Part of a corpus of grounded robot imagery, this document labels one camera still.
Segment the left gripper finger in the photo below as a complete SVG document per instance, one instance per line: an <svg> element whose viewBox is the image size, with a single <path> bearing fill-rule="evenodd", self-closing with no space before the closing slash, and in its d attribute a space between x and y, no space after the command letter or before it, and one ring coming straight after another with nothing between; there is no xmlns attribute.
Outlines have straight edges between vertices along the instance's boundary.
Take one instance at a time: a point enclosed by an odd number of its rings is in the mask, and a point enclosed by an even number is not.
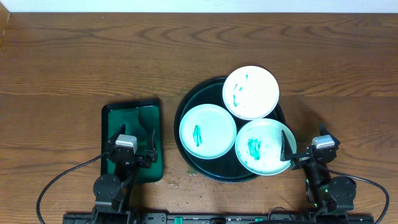
<svg viewBox="0 0 398 224"><path fill-rule="evenodd" d="M108 139L108 146L115 146L118 137L121 134L125 134L126 132L126 125L122 124L121 127Z"/></svg>
<svg viewBox="0 0 398 224"><path fill-rule="evenodd" d="M146 158L151 163L156 163L158 160L154 129L147 135Z"/></svg>

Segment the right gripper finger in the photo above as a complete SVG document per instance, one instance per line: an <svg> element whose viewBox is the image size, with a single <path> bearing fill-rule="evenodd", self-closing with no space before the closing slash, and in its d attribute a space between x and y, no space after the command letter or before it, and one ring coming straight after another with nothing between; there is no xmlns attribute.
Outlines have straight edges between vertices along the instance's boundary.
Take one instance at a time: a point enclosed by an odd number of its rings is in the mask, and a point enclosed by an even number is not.
<svg viewBox="0 0 398 224"><path fill-rule="evenodd" d="M340 145L341 144L340 141L337 138L335 138L334 135L332 135L332 133L329 132L322 123L318 124L318 129L319 129L319 132L320 132L321 136L329 135L332 138L332 140L335 142L336 145Z"/></svg>
<svg viewBox="0 0 398 224"><path fill-rule="evenodd" d="M293 151L284 130L281 131L282 145L280 150L280 160L282 162L289 161L293 158Z"/></svg>

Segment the mint plate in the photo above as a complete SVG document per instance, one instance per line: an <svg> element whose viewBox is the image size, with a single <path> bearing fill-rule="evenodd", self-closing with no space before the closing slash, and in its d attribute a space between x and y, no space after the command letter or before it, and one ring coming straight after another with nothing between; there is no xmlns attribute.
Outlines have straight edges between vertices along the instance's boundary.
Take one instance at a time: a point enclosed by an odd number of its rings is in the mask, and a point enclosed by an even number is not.
<svg viewBox="0 0 398 224"><path fill-rule="evenodd" d="M285 171L290 162L280 160L283 134L292 151L297 152L295 136L283 123L269 118L248 122L239 130L234 144L239 162L257 175L276 175Z"/></svg>
<svg viewBox="0 0 398 224"><path fill-rule="evenodd" d="M178 134L184 149L200 159L216 159L234 145L237 127L231 114L213 104L190 109L182 118Z"/></svg>

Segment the green scouring sponge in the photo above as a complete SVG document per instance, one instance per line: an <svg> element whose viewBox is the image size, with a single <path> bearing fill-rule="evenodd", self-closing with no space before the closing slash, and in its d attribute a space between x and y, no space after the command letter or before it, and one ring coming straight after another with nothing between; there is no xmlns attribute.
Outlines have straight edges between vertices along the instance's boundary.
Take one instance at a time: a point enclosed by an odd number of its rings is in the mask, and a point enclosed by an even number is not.
<svg viewBox="0 0 398 224"><path fill-rule="evenodd" d="M125 125L125 134L135 136L138 146L147 144L147 131L141 125L138 111L123 112L119 116L119 125Z"/></svg>

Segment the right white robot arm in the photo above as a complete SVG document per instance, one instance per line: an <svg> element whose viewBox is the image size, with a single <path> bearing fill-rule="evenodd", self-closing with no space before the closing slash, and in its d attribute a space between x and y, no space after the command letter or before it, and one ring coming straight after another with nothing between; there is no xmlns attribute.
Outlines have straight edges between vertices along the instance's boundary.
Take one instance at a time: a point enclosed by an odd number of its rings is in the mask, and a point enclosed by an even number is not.
<svg viewBox="0 0 398 224"><path fill-rule="evenodd" d="M330 175L326 165L336 158L340 141L324 125L318 128L320 135L313 138L306 151L296 153L282 131L280 160L289 162L292 170L304 170L307 200L315 205L306 214L308 221L347 223L346 213L354 209L356 182L350 177Z"/></svg>

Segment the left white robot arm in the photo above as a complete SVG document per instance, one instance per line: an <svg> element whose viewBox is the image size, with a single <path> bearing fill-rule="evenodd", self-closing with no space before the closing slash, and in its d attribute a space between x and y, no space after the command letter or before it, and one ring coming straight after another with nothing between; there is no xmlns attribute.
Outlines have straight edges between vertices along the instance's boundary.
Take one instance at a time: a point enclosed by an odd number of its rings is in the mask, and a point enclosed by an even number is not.
<svg viewBox="0 0 398 224"><path fill-rule="evenodd" d="M115 170L98 177L93 185L96 201L92 223L142 223L142 215L130 207L129 200L138 172L151 168L158 160L155 131L147 134L143 156L136 154L136 138L125 132L126 126L122 125L104 145L104 156L115 163Z"/></svg>

